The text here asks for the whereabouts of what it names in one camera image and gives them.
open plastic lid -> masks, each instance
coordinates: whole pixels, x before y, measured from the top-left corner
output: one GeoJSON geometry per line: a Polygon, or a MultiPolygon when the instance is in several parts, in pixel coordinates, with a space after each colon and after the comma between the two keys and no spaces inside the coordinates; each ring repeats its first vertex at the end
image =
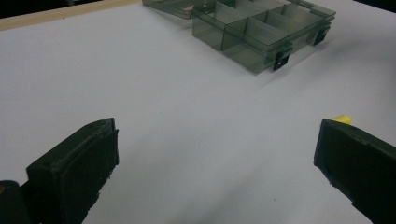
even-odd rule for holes
{"type": "MultiPolygon", "coordinates": [[[[235,0],[143,0],[143,5],[188,20],[191,19],[191,12],[194,7],[205,7],[210,11],[210,9],[215,8],[216,2],[221,2],[230,7],[235,5],[235,0]]],[[[305,7],[310,13],[320,16],[326,21],[333,20],[335,15],[335,12],[332,10],[303,0],[253,0],[252,2],[269,10],[294,3],[301,7],[305,7]]]]}

white tabletop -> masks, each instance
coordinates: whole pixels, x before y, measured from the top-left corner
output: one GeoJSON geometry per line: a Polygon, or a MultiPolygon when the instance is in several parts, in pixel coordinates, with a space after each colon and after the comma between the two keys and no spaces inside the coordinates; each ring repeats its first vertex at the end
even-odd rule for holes
{"type": "Polygon", "coordinates": [[[365,224],[313,165],[341,114],[396,146],[396,14],[350,0],[324,42],[257,76],[134,4],[0,32],[0,179],[113,117],[120,165],[85,224],[365,224]]]}

gray translucent plastic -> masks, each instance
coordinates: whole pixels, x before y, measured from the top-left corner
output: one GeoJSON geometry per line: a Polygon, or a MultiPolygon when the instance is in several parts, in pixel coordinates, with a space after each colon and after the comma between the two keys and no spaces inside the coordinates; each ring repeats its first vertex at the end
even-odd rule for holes
{"type": "Polygon", "coordinates": [[[316,45],[335,12],[302,0],[143,0],[148,7],[192,19],[192,34],[258,74],[316,45]]]}

transparent storage case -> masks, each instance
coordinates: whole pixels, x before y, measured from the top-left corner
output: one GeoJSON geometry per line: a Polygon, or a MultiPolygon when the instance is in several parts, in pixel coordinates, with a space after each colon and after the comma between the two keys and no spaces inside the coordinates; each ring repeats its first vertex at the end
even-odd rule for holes
{"type": "Polygon", "coordinates": [[[301,0],[143,0],[183,19],[192,34],[254,74],[288,62],[306,45],[320,43],[335,12],[301,0]]]}

small yellow item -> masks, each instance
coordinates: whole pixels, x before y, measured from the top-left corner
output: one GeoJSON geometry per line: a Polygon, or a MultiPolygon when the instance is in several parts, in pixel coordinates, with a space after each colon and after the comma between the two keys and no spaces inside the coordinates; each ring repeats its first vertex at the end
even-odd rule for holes
{"type": "Polygon", "coordinates": [[[341,115],[341,116],[333,118],[332,120],[338,121],[341,123],[345,123],[345,124],[350,124],[352,122],[352,120],[350,119],[350,117],[348,115],[341,115]]]}

